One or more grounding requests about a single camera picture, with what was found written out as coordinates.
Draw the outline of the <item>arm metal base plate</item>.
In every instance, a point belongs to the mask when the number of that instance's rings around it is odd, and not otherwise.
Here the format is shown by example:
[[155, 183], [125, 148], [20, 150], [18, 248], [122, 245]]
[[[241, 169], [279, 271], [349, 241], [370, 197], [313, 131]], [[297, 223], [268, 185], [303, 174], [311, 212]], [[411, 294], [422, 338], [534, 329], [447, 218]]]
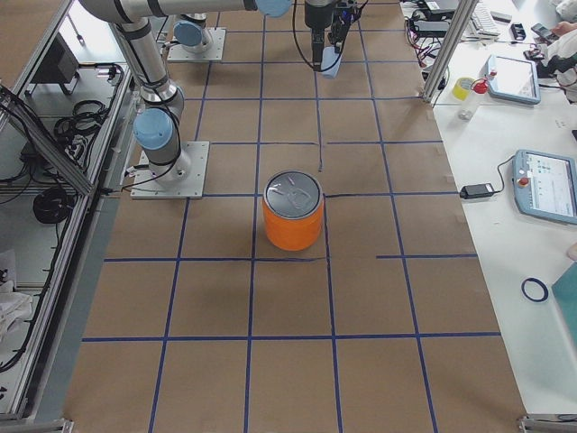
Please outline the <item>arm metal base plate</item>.
[[169, 62], [220, 61], [224, 53], [226, 29], [200, 28], [194, 25], [175, 25], [174, 40], [170, 42]]
[[131, 187], [133, 199], [176, 199], [203, 197], [206, 167], [209, 155], [209, 142], [182, 142], [181, 154], [174, 167], [162, 177], [159, 166], [149, 167], [144, 151], [141, 151], [139, 163], [148, 167], [135, 174], [135, 187]]

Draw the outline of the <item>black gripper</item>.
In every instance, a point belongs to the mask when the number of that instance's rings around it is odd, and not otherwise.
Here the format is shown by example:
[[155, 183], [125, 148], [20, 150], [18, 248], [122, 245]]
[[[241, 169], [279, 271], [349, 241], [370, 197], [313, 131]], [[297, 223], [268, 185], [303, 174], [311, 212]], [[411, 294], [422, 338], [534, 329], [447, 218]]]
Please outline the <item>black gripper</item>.
[[325, 31], [323, 29], [312, 29], [310, 35], [312, 50], [311, 64], [313, 68], [321, 68], [325, 48]]
[[333, 11], [333, 21], [328, 33], [332, 45], [343, 45], [348, 32], [356, 21], [356, 4], [337, 4]]

